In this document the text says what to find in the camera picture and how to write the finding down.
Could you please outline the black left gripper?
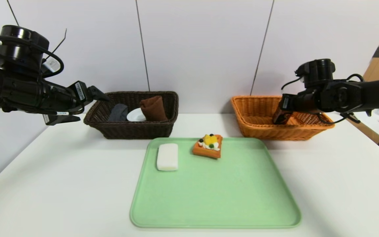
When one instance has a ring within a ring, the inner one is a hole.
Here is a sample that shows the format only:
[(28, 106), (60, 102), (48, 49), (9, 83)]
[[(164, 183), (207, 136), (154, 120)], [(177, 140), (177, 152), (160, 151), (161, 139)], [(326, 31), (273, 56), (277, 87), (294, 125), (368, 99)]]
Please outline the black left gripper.
[(93, 100), (108, 102), (110, 98), (95, 86), (86, 87), (85, 83), (77, 81), (69, 87), (44, 81), (45, 89), (40, 104), (40, 113), (43, 114), (47, 126), (59, 123), (77, 122), (85, 106)]

